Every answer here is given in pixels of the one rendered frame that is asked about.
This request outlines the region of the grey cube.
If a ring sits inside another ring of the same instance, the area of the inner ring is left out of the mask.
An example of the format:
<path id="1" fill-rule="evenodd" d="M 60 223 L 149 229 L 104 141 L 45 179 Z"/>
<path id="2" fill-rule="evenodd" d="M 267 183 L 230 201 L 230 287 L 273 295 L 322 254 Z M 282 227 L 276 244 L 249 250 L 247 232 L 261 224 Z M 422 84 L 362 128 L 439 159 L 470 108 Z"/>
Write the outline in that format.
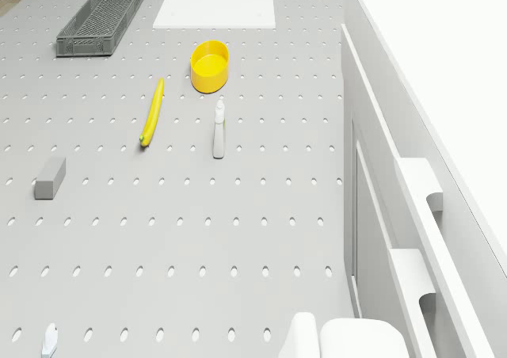
<path id="1" fill-rule="evenodd" d="M 66 159 L 52 156 L 37 175 L 34 196 L 36 200 L 53 200 L 66 175 Z"/>

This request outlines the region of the small white bottle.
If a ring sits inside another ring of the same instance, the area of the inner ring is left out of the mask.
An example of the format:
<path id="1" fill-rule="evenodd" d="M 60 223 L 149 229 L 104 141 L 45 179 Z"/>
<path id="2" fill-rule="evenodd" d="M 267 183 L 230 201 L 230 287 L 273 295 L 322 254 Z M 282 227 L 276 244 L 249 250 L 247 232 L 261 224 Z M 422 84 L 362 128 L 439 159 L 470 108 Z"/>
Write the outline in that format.
<path id="1" fill-rule="evenodd" d="M 221 159 L 225 155 L 225 104 L 219 99 L 215 107 L 215 128 L 213 139 L 213 158 Z"/>

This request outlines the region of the dark grey basket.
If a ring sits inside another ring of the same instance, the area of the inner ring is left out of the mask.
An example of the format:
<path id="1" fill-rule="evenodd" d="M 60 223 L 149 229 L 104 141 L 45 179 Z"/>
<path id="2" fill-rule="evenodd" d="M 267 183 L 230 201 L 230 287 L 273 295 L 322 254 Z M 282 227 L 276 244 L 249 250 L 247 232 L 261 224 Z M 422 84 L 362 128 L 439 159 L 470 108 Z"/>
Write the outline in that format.
<path id="1" fill-rule="evenodd" d="M 142 2 L 87 0 L 58 34 L 56 55 L 112 55 Z"/>

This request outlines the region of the banana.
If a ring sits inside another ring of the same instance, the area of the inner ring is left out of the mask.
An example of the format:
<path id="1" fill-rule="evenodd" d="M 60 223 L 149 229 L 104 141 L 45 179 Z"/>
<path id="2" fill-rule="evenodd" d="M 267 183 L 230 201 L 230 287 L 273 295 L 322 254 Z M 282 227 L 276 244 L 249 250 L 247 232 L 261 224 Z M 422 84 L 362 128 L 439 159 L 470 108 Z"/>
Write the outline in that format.
<path id="1" fill-rule="evenodd" d="M 154 92 L 147 121 L 145 123 L 143 132 L 139 136 L 139 142 L 142 147 L 148 147 L 153 138 L 154 130 L 158 122 L 158 115 L 162 105 L 163 90 L 164 90 L 164 79 L 160 78 L 158 80 L 158 84 Z"/>

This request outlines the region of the yellow bowl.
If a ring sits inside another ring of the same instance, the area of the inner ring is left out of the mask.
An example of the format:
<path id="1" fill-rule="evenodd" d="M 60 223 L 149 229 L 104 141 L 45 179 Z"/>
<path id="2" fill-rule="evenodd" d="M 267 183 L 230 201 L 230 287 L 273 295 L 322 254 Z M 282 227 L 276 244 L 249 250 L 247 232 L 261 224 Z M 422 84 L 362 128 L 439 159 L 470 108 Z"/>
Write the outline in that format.
<path id="1" fill-rule="evenodd" d="M 229 51 L 218 40 L 205 41 L 191 56 L 191 82 L 201 93 L 214 93 L 221 89 L 228 79 Z"/>

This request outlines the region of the white cabinet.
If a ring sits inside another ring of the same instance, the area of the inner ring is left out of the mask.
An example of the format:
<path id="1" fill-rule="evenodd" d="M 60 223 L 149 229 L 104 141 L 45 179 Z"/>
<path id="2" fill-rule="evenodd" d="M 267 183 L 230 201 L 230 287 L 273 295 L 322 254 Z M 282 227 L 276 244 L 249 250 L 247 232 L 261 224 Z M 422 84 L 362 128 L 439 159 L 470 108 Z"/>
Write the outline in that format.
<path id="1" fill-rule="evenodd" d="M 344 0 L 399 154 L 444 192 L 439 228 L 496 358 L 507 358 L 507 0 Z"/>

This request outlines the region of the white board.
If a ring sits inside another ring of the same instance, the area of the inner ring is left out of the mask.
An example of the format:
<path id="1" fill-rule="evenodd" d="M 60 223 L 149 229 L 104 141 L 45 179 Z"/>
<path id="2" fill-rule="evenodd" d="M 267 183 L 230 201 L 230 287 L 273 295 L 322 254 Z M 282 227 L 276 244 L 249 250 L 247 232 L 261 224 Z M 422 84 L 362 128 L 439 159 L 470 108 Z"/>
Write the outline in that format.
<path id="1" fill-rule="evenodd" d="M 164 0 L 155 29 L 274 29 L 273 0 Z"/>

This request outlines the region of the small pale bolt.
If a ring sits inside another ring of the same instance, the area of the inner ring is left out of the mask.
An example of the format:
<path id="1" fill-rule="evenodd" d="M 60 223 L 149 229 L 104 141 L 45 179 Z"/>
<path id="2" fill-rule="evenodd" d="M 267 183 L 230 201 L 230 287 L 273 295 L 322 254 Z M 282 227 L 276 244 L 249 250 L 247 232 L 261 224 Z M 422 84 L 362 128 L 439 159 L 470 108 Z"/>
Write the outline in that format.
<path id="1" fill-rule="evenodd" d="M 54 322 L 50 323 L 44 332 L 41 358 L 52 358 L 58 344 L 59 331 Z"/>

